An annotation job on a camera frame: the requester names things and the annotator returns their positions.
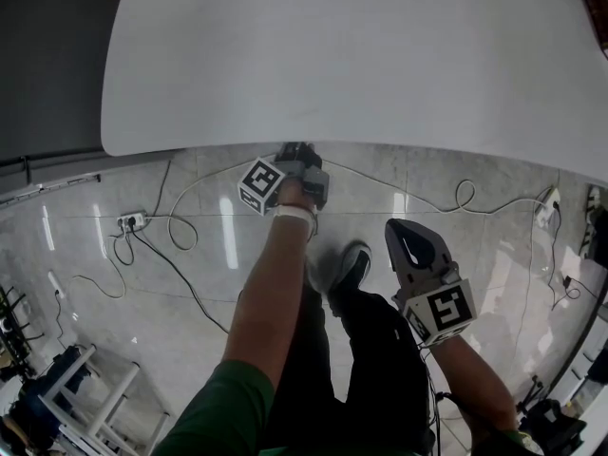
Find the black shoe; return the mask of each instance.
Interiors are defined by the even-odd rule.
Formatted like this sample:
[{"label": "black shoe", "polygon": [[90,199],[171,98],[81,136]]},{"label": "black shoe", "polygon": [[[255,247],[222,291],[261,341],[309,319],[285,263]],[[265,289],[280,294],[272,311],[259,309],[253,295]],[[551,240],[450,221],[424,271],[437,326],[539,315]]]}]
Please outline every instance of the black shoe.
[{"label": "black shoe", "polygon": [[351,243],[342,254],[338,276],[330,293],[358,289],[368,276],[371,267],[371,249],[362,241]]}]

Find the wall socket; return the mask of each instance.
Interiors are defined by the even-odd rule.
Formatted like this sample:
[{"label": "wall socket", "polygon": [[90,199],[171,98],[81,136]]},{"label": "wall socket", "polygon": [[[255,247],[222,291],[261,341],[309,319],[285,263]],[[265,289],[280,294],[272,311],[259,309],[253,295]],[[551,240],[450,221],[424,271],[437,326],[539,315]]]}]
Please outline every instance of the wall socket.
[{"label": "wall socket", "polygon": [[547,224],[549,224],[549,220],[555,212],[553,203],[556,202],[557,204],[560,204],[560,200],[560,191],[558,191],[557,187],[552,187],[542,200],[544,205],[539,205],[536,208],[536,224],[538,224],[541,228],[544,228]]},{"label": "wall socket", "polygon": [[118,227],[124,229],[125,231],[129,231],[128,224],[131,218],[135,220],[135,224],[133,225],[133,228],[135,229],[143,228],[147,223],[147,214],[145,213],[145,211],[140,211],[137,213],[129,213],[128,215],[122,215],[118,217]]}]

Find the wall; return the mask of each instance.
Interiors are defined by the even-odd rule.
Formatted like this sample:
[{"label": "wall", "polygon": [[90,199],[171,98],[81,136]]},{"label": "wall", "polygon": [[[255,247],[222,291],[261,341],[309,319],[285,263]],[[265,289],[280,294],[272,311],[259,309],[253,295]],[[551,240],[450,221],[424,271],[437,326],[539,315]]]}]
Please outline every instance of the wall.
[{"label": "wall", "polygon": [[119,0],[0,2],[0,163],[102,150],[105,57]]}]

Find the tiled floor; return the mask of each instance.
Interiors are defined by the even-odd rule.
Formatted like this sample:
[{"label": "tiled floor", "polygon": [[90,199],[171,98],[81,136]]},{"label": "tiled floor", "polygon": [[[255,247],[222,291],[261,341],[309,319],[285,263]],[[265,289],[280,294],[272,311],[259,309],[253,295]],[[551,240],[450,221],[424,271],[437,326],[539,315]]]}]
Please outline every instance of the tiled floor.
[{"label": "tiled floor", "polygon": [[[210,147],[180,152],[173,161],[162,191],[159,214],[168,213],[179,193],[197,177],[277,151],[277,144]],[[561,276],[582,279],[589,287],[602,281],[603,272],[592,262],[581,262],[577,252],[584,231],[586,185],[577,176],[519,161],[457,152],[387,145],[320,143],[326,160],[356,169],[381,181],[407,189],[440,208],[456,205],[455,187],[463,179],[475,181],[477,197],[470,208],[491,210],[520,196],[535,197],[551,184],[559,186],[562,227],[556,245],[558,294]],[[100,183],[74,186],[0,211],[0,281],[29,294],[32,315],[48,336],[34,342],[41,353],[34,360],[45,366],[60,348],[55,341],[57,304],[48,282],[53,270],[69,291],[63,300],[61,322],[65,342],[94,342],[100,350],[141,364],[149,387],[167,409],[179,414],[204,384],[219,361],[225,334],[198,309],[181,280],[159,258],[137,241],[135,263],[120,266],[127,291],[114,300],[83,280],[83,275],[117,295],[122,284],[104,259],[102,236],[116,235],[116,217],[153,210],[166,163],[153,163],[103,174]],[[177,213],[188,217],[199,232],[191,252],[178,251],[166,232],[166,221],[152,221],[146,236],[175,261],[192,281],[207,309],[229,325],[243,282],[263,245],[270,220],[242,205],[236,184],[245,166],[203,180],[185,194]],[[310,244],[310,259],[322,278],[329,278],[332,259],[352,239],[365,240],[373,264],[364,288],[386,298],[397,289],[384,241],[387,219],[419,221],[440,233],[461,273],[474,289],[479,319],[465,339],[484,357],[518,396],[525,393],[532,374],[549,383],[570,351],[593,307],[594,299],[564,300],[551,312],[552,294],[546,286],[551,265],[552,233],[536,228],[532,237],[533,263],[529,293],[530,226],[532,206],[518,203],[493,217],[454,213],[443,215],[398,190],[380,185],[335,165],[330,199],[319,217],[319,235]],[[469,194],[466,187],[464,198]],[[224,230],[234,227],[236,257],[230,256]],[[187,229],[174,227],[182,245],[191,241]],[[49,248],[52,237],[54,250]],[[127,257],[123,242],[119,254]],[[352,365],[348,339],[328,310],[332,380],[336,396],[346,396]],[[447,388],[437,365],[428,359],[437,390]],[[470,436],[448,402],[441,405],[445,419],[443,454],[465,454]]]}]

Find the cable cord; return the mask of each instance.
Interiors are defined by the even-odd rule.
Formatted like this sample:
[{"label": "cable cord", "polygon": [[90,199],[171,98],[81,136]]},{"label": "cable cord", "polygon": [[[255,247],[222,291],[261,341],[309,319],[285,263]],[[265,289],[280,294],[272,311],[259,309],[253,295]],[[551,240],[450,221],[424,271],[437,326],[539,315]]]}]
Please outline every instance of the cable cord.
[{"label": "cable cord", "polygon": [[[270,155],[262,157],[262,159],[270,159],[271,157],[274,157],[275,155],[276,154],[270,154]],[[248,164],[252,163],[254,160],[255,159],[253,159],[251,161],[241,162],[241,163],[239,163],[237,165],[232,165],[230,167],[226,167],[225,169],[221,169],[219,171],[206,174],[205,176],[202,176],[202,177],[196,179],[189,186],[187,186],[183,191],[181,191],[180,195],[178,196],[178,198],[173,203],[173,207],[171,208],[171,211],[169,212],[168,215],[165,215],[165,216],[156,216],[156,213],[155,213],[155,215],[153,215],[152,218],[158,218],[158,219],[160,219],[160,218],[167,218],[167,234],[169,235],[169,238],[171,239],[171,243],[173,243],[173,246],[175,246],[178,250],[180,250],[182,252],[190,252],[191,250],[193,250],[197,246],[197,243],[199,243],[199,234],[197,232],[197,229],[191,223],[189,223],[188,221],[186,221],[185,219],[180,218],[179,216],[175,215],[175,210],[178,207],[178,204],[180,203],[181,198],[183,198],[183,196],[188,191],[190,191],[190,189],[192,189],[194,186],[196,186],[197,184],[200,184],[201,182],[203,182],[203,181],[205,181],[205,180],[207,180],[209,178],[217,176],[218,174],[223,174],[224,172],[232,171],[232,170],[238,169],[239,167],[243,167],[244,165],[248,165]],[[173,220],[185,223],[185,224],[187,224],[188,226],[190,226],[192,228],[192,230],[194,231],[194,234],[195,234],[195,239],[192,242],[192,245],[190,245],[189,247],[182,247],[181,245],[179,245],[176,242],[175,238],[173,237],[173,232],[171,231],[171,221],[173,221]]]},{"label": "cable cord", "polygon": [[228,330],[226,328],[224,328],[216,319],[214,319],[214,317],[212,315],[210,315],[207,310],[205,309],[204,305],[202,304],[201,300],[199,299],[199,296],[197,295],[194,287],[192,287],[192,284],[190,283],[190,281],[181,273],[180,269],[176,266],[175,263],[173,263],[169,258],[167,258],[165,255],[163,255],[156,247],[154,247],[151,243],[148,243],[147,241],[145,241],[144,239],[140,238],[137,233],[135,233],[133,230],[131,230],[131,234],[133,235],[133,237],[135,237],[135,239],[137,239],[139,242],[143,243],[147,248],[149,248],[152,252],[154,252],[155,254],[157,254],[160,258],[162,258],[165,262],[167,262],[172,268],[173,270],[176,272],[176,274],[178,274],[178,276],[181,277],[181,280],[183,280],[185,282],[185,284],[188,286],[188,289],[190,289],[190,292],[192,293],[192,296],[194,297],[194,299],[197,301],[197,304],[199,304],[200,309],[202,310],[202,312],[205,314],[205,316],[212,321],[216,326],[218,326],[218,328],[220,328],[222,331],[224,331],[226,334],[228,333]]},{"label": "cable cord", "polygon": [[61,338],[64,336],[64,329],[61,327],[61,323],[59,322],[59,316],[61,316],[61,302],[59,302],[59,291],[55,291],[55,300],[57,301],[57,307],[59,308],[59,311],[57,312],[57,317],[55,317],[55,322],[57,323],[57,326],[59,326],[59,331],[61,332],[61,334],[57,336],[57,341],[59,341],[59,344],[65,351],[66,345],[64,345],[64,343],[62,343],[61,341]]},{"label": "cable cord", "polygon": [[87,282],[90,282],[91,284],[93,284],[97,290],[102,293],[103,295],[105,295],[106,297],[109,297],[110,299],[122,299],[124,297],[124,295],[126,294],[126,284],[124,282],[124,277],[123,274],[121,274],[121,271],[118,269],[118,267],[116,266],[116,263],[114,263],[114,260],[112,260],[112,258],[110,258],[110,256],[107,254],[107,248],[105,246],[105,244],[107,243],[107,241],[110,238],[116,238],[116,237],[106,237],[104,240],[104,243],[102,244],[102,248],[104,250],[104,257],[105,259],[110,262],[112,264],[112,267],[114,268],[114,270],[116,271],[116,274],[118,275],[119,279],[121,280],[122,284],[123,284],[123,293],[119,294],[119,295],[112,295],[109,294],[108,292],[106,292],[104,289],[102,289],[102,287],[92,278],[87,277],[85,275],[74,275],[68,282],[67,284],[67,288],[69,291],[71,291],[71,284],[74,280],[86,280]]},{"label": "cable cord", "polygon": [[157,197],[156,205],[152,210],[152,216],[155,216],[159,212],[159,207],[161,206],[162,199],[162,190],[164,189],[164,184],[167,182],[167,178],[169,177],[169,169],[171,169],[171,161],[167,162],[167,168],[164,171],[164,176],[162,176],[161,187],[159,188],[159,196]]},{"label": "cable cord", "polygon": [[[553,293],[553,304],[551,305],[551,311],[553,312],[555,310],[555,308],[558,306],[558,304],[560,304],[560,302],[562,302],[566,297],[569,297],[569,293],[566,293],[564,297],[562,297],[560,300],[556,301],[556,292],[555,289],[553,288],[553,286],[551,285],[551,282],[553,281],[553,276],[555,275],[555,267],[556,267],[556,261],[555,261],[555,244],[558,241],[558,234],[560,233],[560,228],[561,228],[561,211],[560,208],[556,208],[556,213],[558,216],[558,227],[555,230],[555,234],[553,236],[553,242],[551,243],[551,275],[549,276],[549,281],[547,282],[547,286],[549,286],[549,289],[551,289],[551,293]],[[577,297],[570,297],[572,299],[578,299],[580,297],[580,291],[579,291],[579,295]]]},{"label": "cable cord", "polygon": [[[588,288],[588,287],[587,287],[585,284],[583,284],[583,283],[582,283],[580,280],[577,280],[577,279],[575,279],[575,278],[573,278],[573,277],[571,277],[571,276],[569,276],[569,278],[570,278],[570,280],[574,280],[576,283],[578,283],[579,285],[581,285],[581,286],[582,286],[582,288],[583,288],[585,291],[587,291],[587,292],[588,292],[588,293],[589,293],[589,294],[590,294],[592,297],[594,297],[595,299],[598,299],[598,296],[597,296],[597,295],[595,295],[595,294],[593,293],[593,291],[592,291],[591,289],[589,289],[589,288]],[[576,287],[574,287],[574,288],[572,288],[572,290],[571,290],[570,292],[572,292],[572,291],[579,291],[579,289],[577,289]]]},{"label": "cable cord", "polygon": [[520,336],[522,335],[523,321],[525,320],[525,314],[528,311],[528,299],[530,298],[530,286],[532,285],[532,264],[534,263],[534,219],[534,215],[532,215],[532,225],[530,227],[530,263],[528,264],[528,283],[525,288],[525,301],[523,303],[522,317],[520,318],[520,327],[517,331],[517,335],[515,336],[513,357],[511,358],[511,363],[509,365],[509,375],[513,370],[513,362],[515,361],[515,357],[517,356],[517,348],[520,345]]},{"label": "cable cord", "polygon": [[[114,241],[112,242],[112,250],[114,250],[114,257],[116,257],[116,259],[122,263],[122,265],[124,265],[125,267],[130,267],[131,265],[133,265],[133,263],[135,262],[135,255],[133,254],[133,246],[131,245],[131,240],[129,239],[129,235],[123,230],[123,234],[122,235],[118,235],[117,237],[114,236],[110,236],[111,238],[114,238]],[[118,255],[118,252],[116,251],[116,242],[120,239],[120,238],[124,238],[124,241],[126,242],[126,245],[129,247],[129,251],[131,252],[131,260],[130,261],[124,261],[121,256]]]},{"label": "cable cord", "polygon": [[[470,215],[480,215],[480,216],[489,217],[489,216],[496,215],[497,213],[500,213],[503,209],[506,209],[509,206],[512,206],[513,204],[517,204],[519,202],[533,202],[535,204],[539,204],[539,205],[544,206],[544,203],[541,202],[541,201],[539,201],[538,197],[542,196],[544,193],[546,193],[547,191],[549,191],[551,189],[550,187],[545,188],[545,190],[542,193],[540,193],[537,196],[536,199],[532,199],[532,198],[516,198],[516,199],[513,199],[513,200],[507,202],[506,204],[503,204],[502,206],[499,206],[498,208],[495,208],[495,209],[492,209],[492,210],[489,210],[489,211],[478,211],[478,210],[473,210],[473,209],[466,208],[475,199],[475,197],[477,196],[477,187],[475,186],[475,182],[473,182],[472,180],[470,180],[470,179],[464,179],[464,180],[461,180],[458,183],[458,185],[456,186],[456,191],[454,193],[457,206],[455,208],[451,208],[451,209],[441,209],[441,208],[438,208],[437,206],[435,206],[432,202],[430,202],[430,201],[428,201],[428,200],[426,200],[424,198],[421,198],[419,196],[416,196],[415,194],[411,194],[408,191],[406,191],[405,189],[403,189],[403,188],[401,188],[399,186],[396,186],[394,184],[391,184],[389,182],[384,182],[383,180],[378,180],[376,178],[368,176],[367,174],[363,174],[362,172],[355,171],[354,169],[351,169],[350,167],[347,167],[346,165],[341,165],[341,164],[336,163],[336,162],[325,161],[325,160],[323,162],[328,163],[330,165],[333,165],[335,167],[339,167],[341,169],[345,169],[345,170],[347,170],[349,172],[352,172],[353,174],[356,174],[357,176],[360,176],[362,178],[368,179],[368,180],[373,181],[373,182],[377,182],[378,184],[383,184],[385,186],[388,186],[388,187],[391,187],[391,188],[396,189],[398,191],[401,191],[402,193],[404,193],[404,194],[406,194],[406,195],[414,198],[415,200],[419,200],[419,201],[423,202],[424,204],[426,204],[427,206],[430,206],[433,210],[435,210],[437,213],[441,213],[442,215],[451,215],[452,213],[459,213],[459,212],[461,212],[461,213],[469,213]],[[471,195],[470,195],[470,197],[464,203],[460,203],[461,189],[463,188],[463,186],[465,184],[468,184],[468,185],[471,186],[471,188],[472,188]]]},{"label": "cable cord", "polygon": [[[577,293],[579,293],[579,295],[574,296],[572,294],[573,292],[577,292]],[[560,304],[565,298],[568,298],[571,300],[577,300],[580,298],[580,296],[581,296],[580,289],[577,289],[576,287],[573,289],[570,289],[569,291],[566,291],[566,294],[564,294],[562,297],[560,297],[557,301],[555,301],[553,303],[553,307],[551,308],[551,311],[555,310],[555,308],[558,306],[558,304]]]}]

